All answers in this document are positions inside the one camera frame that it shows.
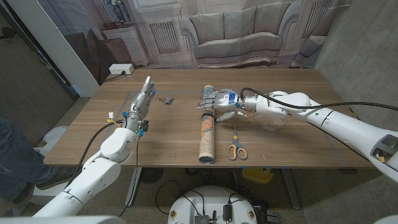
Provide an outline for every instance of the power strip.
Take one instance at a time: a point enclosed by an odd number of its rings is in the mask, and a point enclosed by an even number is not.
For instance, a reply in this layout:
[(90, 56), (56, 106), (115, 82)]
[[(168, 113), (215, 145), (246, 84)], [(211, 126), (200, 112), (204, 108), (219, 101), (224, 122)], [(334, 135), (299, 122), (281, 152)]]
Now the power strip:
[(122, 74), (123, 71), (126, 72), (126, 75), (129, 75), (134, 71), (134, 66), (132, 66), (132, 64), (112, 64), (109, 71), (112, 75)]

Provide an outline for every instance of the radiator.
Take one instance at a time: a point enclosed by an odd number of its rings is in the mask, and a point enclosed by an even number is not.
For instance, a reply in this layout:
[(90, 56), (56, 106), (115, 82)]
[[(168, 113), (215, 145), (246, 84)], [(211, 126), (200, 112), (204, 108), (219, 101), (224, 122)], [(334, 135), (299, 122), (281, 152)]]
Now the radiator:
[(149, 26), (160, 54), (177, 52), (180, 50), (173, 22), (150, 24)]
[(324, 13), (331, 6), (333, 0), (318, 1), (312, 3), (310, 17), (305, 27), (303, 37), (309, 37), (314, 28), (318, 25)]

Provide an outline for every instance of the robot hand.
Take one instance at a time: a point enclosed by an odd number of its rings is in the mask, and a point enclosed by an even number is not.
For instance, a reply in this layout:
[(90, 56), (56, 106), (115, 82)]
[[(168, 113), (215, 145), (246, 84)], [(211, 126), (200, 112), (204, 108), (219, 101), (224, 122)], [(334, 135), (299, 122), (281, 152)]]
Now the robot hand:
[[(144, 86), (140, 93), (136, 94), (131, 100), (129, 112), (127, 114), (128, 121), (142, 121), (149, 112), (150, 101), (156, 94), (155, 84), (152, 82), (150, 77), (147, 77)], [(136, 131), (136, 127), (130, 127), (125, 123), (122, 125), (124, 128), (128, 128), (132, 131)]]
[(239, 104), (238, 93), (231, 89), (222, 89), (205, 94), (202, 101), (198, 104), (198, 110), (206, 108), (221, 108), (224, 110), (234, 109)]

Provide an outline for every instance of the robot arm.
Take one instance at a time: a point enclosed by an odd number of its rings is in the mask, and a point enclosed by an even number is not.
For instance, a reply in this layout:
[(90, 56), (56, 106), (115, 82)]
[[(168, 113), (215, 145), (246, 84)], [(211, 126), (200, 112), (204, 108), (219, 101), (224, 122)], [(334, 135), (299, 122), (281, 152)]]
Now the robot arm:
[[(269, 96), (295, 106), (319, 105), (304, 93), (288, 94), (283, 91), (274, 91)], [(291, 108), (260, 95), (244, 95), (241, 98), (235, 91), (219, 91), (215, 92), (215, 94), (206, 95), (204, 98), (207, 99), (198, 105), (199, 110), (211, 107), (228, 109), (217, 121), (222, 121), (224, 118), (232, 118), (233, 115), (230, 116), (230, 111), (233, 110), (231, 109), (232, 105), (235, 108), (266, 114), (275, 119), (283, 119), (288, 114), (291, 114), (294, 118), (308, 122), (337, 138), (337, 140), (364, 156), (383, 174), (398, 182), (397, 131), (371, 126), (329, 108)]]
[(137, 136), (141, 137), (143, 132), (147, 131), (148, 124), (143, 119), (149, 112), (150, 101), (155, 94), (154, 84), (150, 77), (147, 77), (141, 92), (131, 101), (122, 128), (116, 128), (102, 143), (100, 150), (85, 162), (81, 174), (34, 217), (76, 215), (86, 202), (119, 177), (121, 164), (132, 154), (127, 142), (134, 142)]

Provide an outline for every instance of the orange scissor handle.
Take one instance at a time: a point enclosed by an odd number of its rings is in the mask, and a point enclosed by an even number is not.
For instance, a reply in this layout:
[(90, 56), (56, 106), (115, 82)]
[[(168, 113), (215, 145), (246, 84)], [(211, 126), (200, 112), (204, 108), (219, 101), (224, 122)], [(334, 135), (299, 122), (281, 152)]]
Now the orange scissor handle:
[[(233, 149), (233, 150), (232, 150), (232, 155), (233, 155), (232, 157), (229, 156), (231, 149)], [(227, 153), (227, 155), (228, 155), (228, 159), (230, 159), (230, 160), (232, 160), (232, 161), (235, 161), (235, 160), (236, 160), (236, 146), (235, 146), (234, 144), (232, 144), (232, 145), (229, 146), (228, 151), (227, 151), (226, 153)]]
[(248, 158), (248, 152), (246, 152), (246, 150), (244, 148), (239, 148), (238, 149), (238, 156), (241, 160), (246, 160)]

